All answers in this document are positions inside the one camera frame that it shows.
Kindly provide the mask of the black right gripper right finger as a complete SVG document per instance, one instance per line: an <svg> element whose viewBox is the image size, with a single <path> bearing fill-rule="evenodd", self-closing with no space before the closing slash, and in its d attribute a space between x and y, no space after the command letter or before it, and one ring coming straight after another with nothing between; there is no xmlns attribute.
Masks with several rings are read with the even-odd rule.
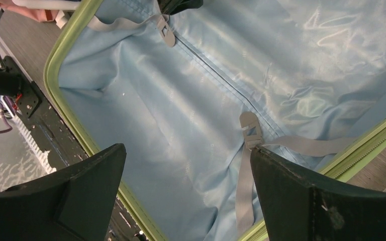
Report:
<svg viewBox="0 0 386 241"><path fill-rule="evenodd" d="M340 182L265 148L253 179L270 240L386 240L386 192Z"/></svg>

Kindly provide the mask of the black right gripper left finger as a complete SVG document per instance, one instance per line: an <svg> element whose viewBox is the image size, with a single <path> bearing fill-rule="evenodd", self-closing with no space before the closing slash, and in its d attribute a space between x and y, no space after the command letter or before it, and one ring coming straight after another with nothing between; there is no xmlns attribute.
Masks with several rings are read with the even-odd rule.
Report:
<svg viewBox="0 0 386 241"><path fill-rule="evenodd" d="M0 240L104 240L126 160L123 144L0 192Z"/></svg>

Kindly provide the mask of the green ribbed hard-shell suitcase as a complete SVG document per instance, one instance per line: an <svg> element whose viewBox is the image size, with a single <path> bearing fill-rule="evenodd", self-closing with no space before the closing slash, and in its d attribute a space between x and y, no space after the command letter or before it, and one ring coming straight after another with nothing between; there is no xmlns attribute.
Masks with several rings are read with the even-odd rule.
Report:
<svg viewBox="0 0 386 241"><path fill-rule="evenodd" d="M386 147L386 1L82 1L44 70L149 240L264 240L240 117L260 147L346 182Z"/></svg>

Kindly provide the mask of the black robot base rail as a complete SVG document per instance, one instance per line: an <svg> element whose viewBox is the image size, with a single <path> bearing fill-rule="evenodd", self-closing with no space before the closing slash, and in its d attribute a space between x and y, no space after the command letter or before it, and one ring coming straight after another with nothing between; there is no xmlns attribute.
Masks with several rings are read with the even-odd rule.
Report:
<svg viewBox="0 0 386 241"><path fill-rule="evenodd" d="M48 153L47 161L50 166L61 170L89 157L36 82L28 81L12 57L5 56L0 62L7 72L19 75L26 84L21 97L10 99L9 102L16 104L19 110L17 116L29 130L39 150ZM117 196L105 239L147 239Z"/></svg>

